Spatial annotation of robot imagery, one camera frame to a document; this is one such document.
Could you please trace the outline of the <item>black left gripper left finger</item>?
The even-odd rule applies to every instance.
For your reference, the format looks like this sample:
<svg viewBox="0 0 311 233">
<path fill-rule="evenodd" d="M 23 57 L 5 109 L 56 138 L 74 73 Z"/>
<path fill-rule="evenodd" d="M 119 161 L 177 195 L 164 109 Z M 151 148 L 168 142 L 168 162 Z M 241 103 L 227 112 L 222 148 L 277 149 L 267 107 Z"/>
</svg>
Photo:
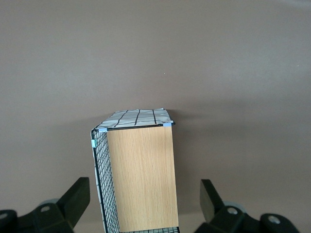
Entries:
<svg viewBox="0 0 311 233">
<path fill-rule="evenodd" d="M 90 203 L 88 177 L 80 177 L 55 203 L 47 202 L 18 216 L 15 210 L 0 211 L 2 233 L 72 233 Z"/>
</svg>

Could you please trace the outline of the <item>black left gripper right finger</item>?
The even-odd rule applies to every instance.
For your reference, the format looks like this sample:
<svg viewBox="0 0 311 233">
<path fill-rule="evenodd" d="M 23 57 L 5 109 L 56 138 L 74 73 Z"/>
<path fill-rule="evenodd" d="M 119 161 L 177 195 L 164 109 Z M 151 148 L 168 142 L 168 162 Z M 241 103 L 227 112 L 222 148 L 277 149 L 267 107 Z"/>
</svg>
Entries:
<svg viewBox="0 0 311 233">
<path fill-rule="evenodd" d="M 263 214 L 259 220 L 233 205 L 225 205 L 209 179 L 200 182 L 200 206 L 205 218 L 197 233 L 296 233 L 284 216 Z"/>
</svg>

